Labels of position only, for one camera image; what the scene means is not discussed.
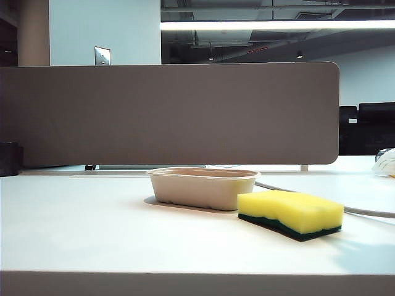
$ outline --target gray partition panel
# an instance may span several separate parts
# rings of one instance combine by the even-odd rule
[[[331,163],[329,62],[0,68],[0,140],[26,166]]]

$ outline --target plastic bag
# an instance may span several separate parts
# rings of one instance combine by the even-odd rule
[[[372,170],[378,175],[395,177],[395,148],[386,149],[383,154],[381,153],[382,150],[378,153]]]

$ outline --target beige tray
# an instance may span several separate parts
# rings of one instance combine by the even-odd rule
[[[252,192],[257,171],[212,168],[157,168],[147,171],[155,197],[167,202],[216,210],[237,210],[237,195]]]

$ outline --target light switch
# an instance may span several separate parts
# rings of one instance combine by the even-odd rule
[[[96,66],[108,66],[111,64],[111,50],[99,46],[94,47],[94,64]]]

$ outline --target yellow sponge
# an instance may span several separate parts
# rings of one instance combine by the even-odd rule
[[[239,218],[268,226],[299,241],[341,229],[343,205],[298,192],[238,194]]]

